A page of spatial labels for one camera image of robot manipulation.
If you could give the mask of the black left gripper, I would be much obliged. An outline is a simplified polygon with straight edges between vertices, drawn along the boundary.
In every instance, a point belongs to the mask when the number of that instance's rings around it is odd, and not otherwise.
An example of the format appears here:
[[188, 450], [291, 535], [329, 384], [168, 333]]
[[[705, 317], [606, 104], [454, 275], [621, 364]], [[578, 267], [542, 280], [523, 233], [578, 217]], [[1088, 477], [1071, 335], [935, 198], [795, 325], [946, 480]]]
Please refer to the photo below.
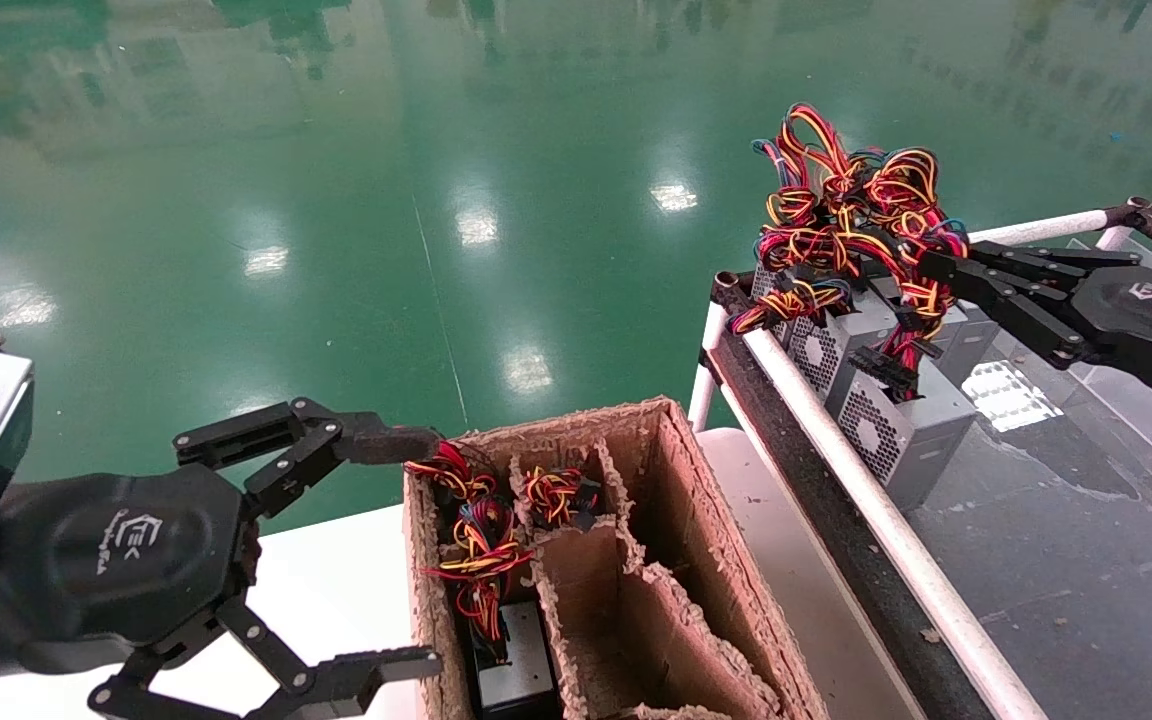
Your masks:
[[[150, 688], [168, 662], [179, 666], [223, 630], [278, 684], [247, 719], [364, 717], [385, 684], [442, 673], [442, 655], [408, 646], [308, 666], [241, 598], [260, 555], [255, 516], [274, 518], [346, 462], [401, 465], [433, 457], [442, 441], [434, 429], [389, 427], [378, 414], [293, 397], [185, 430], [173, 445], [189, 467], [169, 473], [9, 488], [0, 506], [0, 676], [88, 673], [128, 659], [88, 697], [94, 714], [232, 719]], [[244, 495], [215, 473], [260, 457], [270, 461], [247, 477]]]

